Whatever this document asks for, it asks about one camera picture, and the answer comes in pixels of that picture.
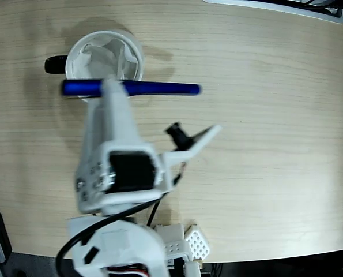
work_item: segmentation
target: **cup rim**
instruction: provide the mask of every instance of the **cup rim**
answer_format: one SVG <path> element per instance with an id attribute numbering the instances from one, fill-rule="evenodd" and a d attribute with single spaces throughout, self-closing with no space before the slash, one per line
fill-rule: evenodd
<path id="1" fill-rule="evenodd" d="M 135 81 L 141 81 L 143 77 L 143 72 L 144 72 L 144 63 L 143 63 L 143 53 L 142 53 L 142 48 L 140 46 L 140 42 L 129 32 L 124 31 L 124 30 L 107 30 L 107 31 L 96 31 L 89 33 L 85 36 L 83 36 L 81 39 L 79 39 L 74 46 L 70 49 L 68 55 L 67 55 L 67 60 L 65 64 L 65 75 L 66 78 L 68 79 L 75 79 L 73 72 L 70 70 L 70 56 L 74 54 L 75 51 L 78 51 L 77 48 L 78 46 L 83 43 L 83 41 L 86 41 L 94 36 L 97 35 L 111 35 L 115 38 L 118 38 L 120 40 L 125 41 L 129 45 L 129 47 L 132 49 L 134 52 L 137 60 L 138 60 L 138 70 L 137 74 L 134 76 Z"/>

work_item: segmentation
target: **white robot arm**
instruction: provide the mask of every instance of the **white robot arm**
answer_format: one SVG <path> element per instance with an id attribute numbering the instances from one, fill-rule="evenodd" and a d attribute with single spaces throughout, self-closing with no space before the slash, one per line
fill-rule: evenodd
<path id="1" fill-rule="evenodd" d="M 172 239 L 180 257 L 170 256 L 165 252 L 165 243 L 170 243 L 167 237 L 124 217 L 172 191 L 171 167 L 195 156 L 221 127 L 214 125 L 188 137 L 176 123 L 167 129 L 176 150 L 157 154 L 153 145 L 140 137 L 121 82 L 103 80 L 100 90 L 102 97 L 88 102 L 75 188 L 78 209 L 83 214 L 100 212 L 103 216 L 69 220 L 71 240 L 56 258 L 59 275 L 62 277 L 61 259 L 72 249 L 74 268 L 84 277 L 128 273 L 134 265 L 141 265 L 137 270 L 142 276 L 169 277 L 170 257 L 185 277 L 198 277 L 198 264 L 192 261 L 182 231 L 173 231 L 179 235 Z"/>

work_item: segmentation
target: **black floor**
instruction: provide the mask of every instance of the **black floor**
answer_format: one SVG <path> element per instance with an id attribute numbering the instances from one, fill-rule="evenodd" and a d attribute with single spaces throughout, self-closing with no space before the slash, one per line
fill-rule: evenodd
<path id="1" fill-rule="evenodd" d="M 343 277 L 343 251 L 291 259 L 224 263 L 221 273 L 220 268 L 221 264 L 205 264 L 202 272 L 212 271 L 212 277 Z M 54 258 L 50 257 L 12 253 L 3 273 L 6 277 L 16 277 L 19 270 L 27 277 L 57 277 Z M 63 272 L 66 277 L 80 277 L 71 260 L 65 260 Z"/>

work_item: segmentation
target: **wooden table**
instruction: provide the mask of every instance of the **wooden table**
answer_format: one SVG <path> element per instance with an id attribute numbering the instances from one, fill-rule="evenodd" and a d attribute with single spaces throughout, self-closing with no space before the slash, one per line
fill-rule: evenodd
<path id="1" fill-rule="evenodd" d="M 165 151 L 175 121 L 224 127 L 155 222 L 198 223 L 210 262 L 343 249 L 343 25 L 200 0 L 0 0 L 0 209 L 15 252 L 55 256 L 78 215 L 86 107 L 59 96 L 44 60 L 112 28 L 143 42 L 144 80 L 204 88 L 132 99 L 141 135 Z"/>

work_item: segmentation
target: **white 3d-printed part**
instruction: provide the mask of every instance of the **white 3d-printed part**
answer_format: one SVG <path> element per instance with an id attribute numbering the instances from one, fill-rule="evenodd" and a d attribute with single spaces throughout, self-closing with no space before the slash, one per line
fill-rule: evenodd
<path id="1" fill-rule="evenodd" d="M 210 253 L 210 245 L 198 225 L 192 225 L 184 237 L 192 250 L 193 260 L 207 258 Z"/>

